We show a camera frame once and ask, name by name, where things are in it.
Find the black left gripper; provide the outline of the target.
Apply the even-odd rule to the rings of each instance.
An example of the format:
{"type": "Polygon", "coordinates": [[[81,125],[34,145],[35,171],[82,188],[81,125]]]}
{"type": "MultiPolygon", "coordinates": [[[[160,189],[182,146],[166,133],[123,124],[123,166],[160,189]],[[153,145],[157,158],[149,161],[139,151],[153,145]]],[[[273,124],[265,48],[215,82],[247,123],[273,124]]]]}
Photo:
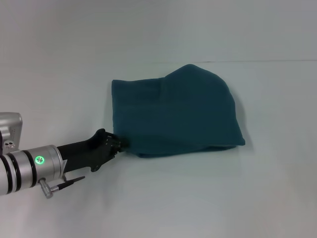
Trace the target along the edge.
{"type": "Polygon", "coordinates": [[[89,139],[81,142],[58,146],[61,157],[66,162],[64,172],[71,172],[89,167],[97,171],[106,162],[113,159],[118,152],[129,148],[126,137],[117,136],[99,129],[89,139]]]}

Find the teal blue t-shirt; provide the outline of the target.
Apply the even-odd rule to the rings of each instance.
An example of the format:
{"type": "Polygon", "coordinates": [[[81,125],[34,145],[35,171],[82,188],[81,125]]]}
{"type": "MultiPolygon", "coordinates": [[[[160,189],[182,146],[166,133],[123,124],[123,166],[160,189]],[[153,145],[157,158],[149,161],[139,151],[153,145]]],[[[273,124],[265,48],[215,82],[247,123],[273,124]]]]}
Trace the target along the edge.
{"type": "Polygon", "coordinates": [[[138,157],[245,145],[229,87],[193,64],[161,78],[114,80],[111,95],[113,132],[138,157]]]}

